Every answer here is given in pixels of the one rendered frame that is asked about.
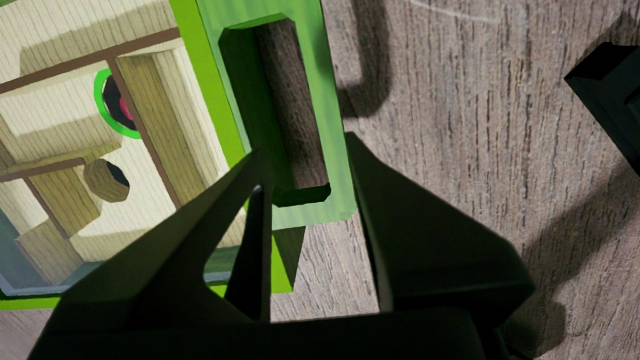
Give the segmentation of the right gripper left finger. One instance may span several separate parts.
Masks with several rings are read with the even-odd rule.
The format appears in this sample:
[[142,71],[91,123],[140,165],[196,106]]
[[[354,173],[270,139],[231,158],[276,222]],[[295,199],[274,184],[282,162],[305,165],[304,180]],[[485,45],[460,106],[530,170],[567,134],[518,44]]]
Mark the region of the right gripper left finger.
[[[243,236],[222,298],[206,285],[204,268],[246,201]],[[272,216],[271,169],[258,147],[66,289],[43,330],[271,322]]]

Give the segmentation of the green wooden maze board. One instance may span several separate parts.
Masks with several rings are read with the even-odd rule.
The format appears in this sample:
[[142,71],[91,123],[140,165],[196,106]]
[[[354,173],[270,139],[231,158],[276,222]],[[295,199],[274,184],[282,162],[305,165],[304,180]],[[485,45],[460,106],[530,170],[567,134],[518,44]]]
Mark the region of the green wooden maze board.
[[[285,18],[326,185],[295,188],[250,28]],[[55,308],[257,147],[290,293],[306,226],[357,210],[321,0],[0,0],[0,310]]]

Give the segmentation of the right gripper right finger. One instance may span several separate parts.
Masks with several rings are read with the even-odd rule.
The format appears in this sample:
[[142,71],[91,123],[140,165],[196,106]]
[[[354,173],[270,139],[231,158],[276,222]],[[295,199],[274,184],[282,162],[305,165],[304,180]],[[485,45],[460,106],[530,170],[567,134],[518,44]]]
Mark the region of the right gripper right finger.
[[515,246],[345,137],[379,312],[460,306],[499,331],[536,291]]

